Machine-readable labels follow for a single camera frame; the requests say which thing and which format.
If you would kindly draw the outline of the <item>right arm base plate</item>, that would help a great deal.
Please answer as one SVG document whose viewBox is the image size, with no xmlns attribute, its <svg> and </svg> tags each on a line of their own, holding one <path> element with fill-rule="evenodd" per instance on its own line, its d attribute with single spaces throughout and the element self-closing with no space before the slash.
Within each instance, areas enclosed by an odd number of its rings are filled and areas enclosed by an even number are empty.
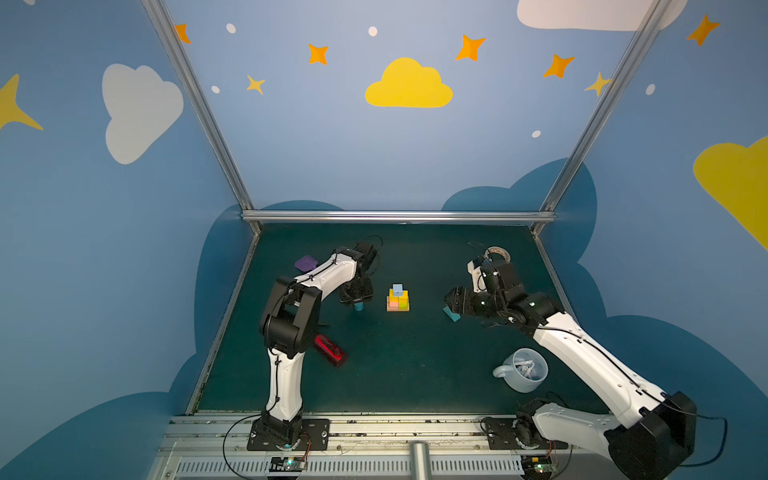
<svg viewBox="0 0 768 480">
<path fill-rule="evenodd" d="M 480 428 L 486 435 L 491 450 L 568 450 L 570 446 L 561 441 L 550 442 L 525 419 L 484 417 Z"/>
</svg>

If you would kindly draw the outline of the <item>teal house-shaped block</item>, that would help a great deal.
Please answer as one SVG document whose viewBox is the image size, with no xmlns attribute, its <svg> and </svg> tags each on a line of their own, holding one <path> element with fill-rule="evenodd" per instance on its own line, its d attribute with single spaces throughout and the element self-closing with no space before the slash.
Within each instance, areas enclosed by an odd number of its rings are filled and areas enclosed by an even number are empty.
<svg viewBox="0 0 768 480">
<path fill-rule="evenodd" d="M 458 322 L 461 319 L 461 315 L 453 312 L 448 306 L 443 308 L 443 312 L 451 319 L 452 322 Z"/>
</svg>

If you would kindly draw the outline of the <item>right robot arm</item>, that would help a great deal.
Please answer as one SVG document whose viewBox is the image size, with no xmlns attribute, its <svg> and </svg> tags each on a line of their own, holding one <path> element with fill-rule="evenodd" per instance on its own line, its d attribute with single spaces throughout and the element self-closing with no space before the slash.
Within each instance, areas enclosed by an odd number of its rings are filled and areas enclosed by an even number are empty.
<svg viewBox="0 0 768 480">
<path fill-rule="evenodd" d="M 559 358 L 608 407 L 598 415 L 543 400 L 523 406 L 514 421 L 515 441 L 525 449 L 564 442 L 602 455 L 629 479 L 664 479 L 695 446 L 695 403 L 667 395 L 624 365 L 543 293 L 452 289 L 447 307 L 459 315 L 497 316 Z"/>
</svg>

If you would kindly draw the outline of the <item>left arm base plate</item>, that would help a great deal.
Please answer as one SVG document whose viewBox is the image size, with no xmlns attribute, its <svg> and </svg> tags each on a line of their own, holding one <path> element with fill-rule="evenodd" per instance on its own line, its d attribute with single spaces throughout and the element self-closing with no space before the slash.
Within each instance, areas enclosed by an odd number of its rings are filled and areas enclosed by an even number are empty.
<svg viewBox="0 0 768 480">
<path fill-rule="evenodd" d="M 325 451 L 328 448 L 330 421 L 305 419 L 292 422 L 259 419 L 251 427 L 248 451 Z"/>
</svg>

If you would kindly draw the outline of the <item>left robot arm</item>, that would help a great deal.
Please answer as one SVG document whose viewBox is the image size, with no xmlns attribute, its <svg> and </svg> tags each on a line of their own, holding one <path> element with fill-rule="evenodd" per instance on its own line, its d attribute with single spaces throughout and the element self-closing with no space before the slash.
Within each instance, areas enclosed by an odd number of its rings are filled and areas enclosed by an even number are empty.
<svg viewBox="0 0 768 480">
<path fill-rule="evenodd" d="M 338 291 L 342 304 L 361 310 L 373 298 L 369 269 L 376 255 L 376 247 L 361 241 L 334 250 L 306 273 L 276 280 L 259 326 L 270 361 L 270 394 L 256 424 L 257 435 L 271 444 L 287 448 L 300 438 L 303 361 L 318 334 L 322 302 Z"/>
</svg>

